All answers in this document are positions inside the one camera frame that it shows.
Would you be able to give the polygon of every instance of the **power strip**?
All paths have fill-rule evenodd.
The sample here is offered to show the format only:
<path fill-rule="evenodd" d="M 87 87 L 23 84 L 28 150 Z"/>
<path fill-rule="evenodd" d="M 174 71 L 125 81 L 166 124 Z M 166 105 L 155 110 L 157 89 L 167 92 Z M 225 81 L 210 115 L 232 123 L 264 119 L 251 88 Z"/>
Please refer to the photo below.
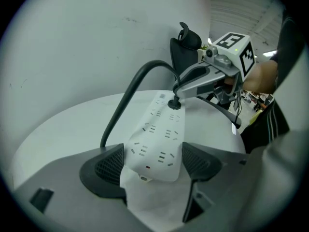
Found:
<path fill-rule="evenodd" d="M 179 176 L 184 139 L 185 105 L 173 110 L 173 93 L 159 91 L 125 145 L 125 165 L 140 179 L 175 181 Z"/>

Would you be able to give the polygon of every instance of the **black office chair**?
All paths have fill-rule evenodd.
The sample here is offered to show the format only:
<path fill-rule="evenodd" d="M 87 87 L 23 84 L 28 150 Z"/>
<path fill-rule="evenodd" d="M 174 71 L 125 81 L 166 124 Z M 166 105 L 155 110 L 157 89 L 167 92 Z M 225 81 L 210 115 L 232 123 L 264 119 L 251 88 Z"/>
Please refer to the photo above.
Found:
<path fill-rule="evenodd" d="M 202 45 L 201 38 L 191 31 L 184 22 L 179 24 L 183 30 L 180 31 L 178 39 L 171 38 L 169 45 L 173 68 L 178 75 L 189 66 L 197 63 L 197 50 Z"/>

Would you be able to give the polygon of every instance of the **round table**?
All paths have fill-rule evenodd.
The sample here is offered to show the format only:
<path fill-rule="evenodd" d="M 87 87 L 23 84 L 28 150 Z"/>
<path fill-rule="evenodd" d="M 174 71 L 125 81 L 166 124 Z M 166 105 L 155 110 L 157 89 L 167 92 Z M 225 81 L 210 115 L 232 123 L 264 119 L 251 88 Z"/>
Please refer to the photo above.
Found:
<path fill-rule="evenodd" d="M 111 132 L 107 145 L 125 144 L 129 140 L 157 91 L 134 94 Z M 122 96 L 111 95 L 81 103 L 53 116 L 35 129 L 14 155 L 10 168 L 14 189 L 58 158 L 98 148 Z M 184 141 L 245 153 L 241 136 L 231 121 L 198 98 L 185 100 Z M 172 183 L 144 183 L 137 173 L 125 166 L 121 173 L 121 186 L 127 192 L 128 209 L 154 231 L 169 231 L 182 225 L 190 190 L 190 178 L 184 166 L 178 180 Z"/>

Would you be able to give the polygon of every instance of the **white wall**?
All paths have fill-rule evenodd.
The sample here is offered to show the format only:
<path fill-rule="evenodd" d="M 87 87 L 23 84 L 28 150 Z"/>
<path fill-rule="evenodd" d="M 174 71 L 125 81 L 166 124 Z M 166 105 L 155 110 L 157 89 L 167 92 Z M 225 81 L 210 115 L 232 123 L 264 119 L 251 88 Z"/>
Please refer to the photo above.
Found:
<path fill-rule="evenodd" d="M 181 21 L 206 42 L 210 0 L 27 0 L 0 49 L 2 167 L 48 118 L 124 92 L 149 60 L 171 64 L 169 40 Z M 172 82 L 158 68 L 140 90 L 169 89 Z"/>

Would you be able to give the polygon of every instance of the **ceiling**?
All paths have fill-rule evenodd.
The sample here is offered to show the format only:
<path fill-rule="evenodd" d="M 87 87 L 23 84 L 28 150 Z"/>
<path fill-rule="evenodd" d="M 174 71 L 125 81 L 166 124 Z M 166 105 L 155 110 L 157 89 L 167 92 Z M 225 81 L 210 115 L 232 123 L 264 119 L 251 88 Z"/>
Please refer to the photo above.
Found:
<path fill-rule="evenodd" d="M 277 48 L 282 11 L 279 0 L 211 0 L 211 41 L 227 32 L 248 34 L 257 60 L 266 61 L 263 53 Z"/>

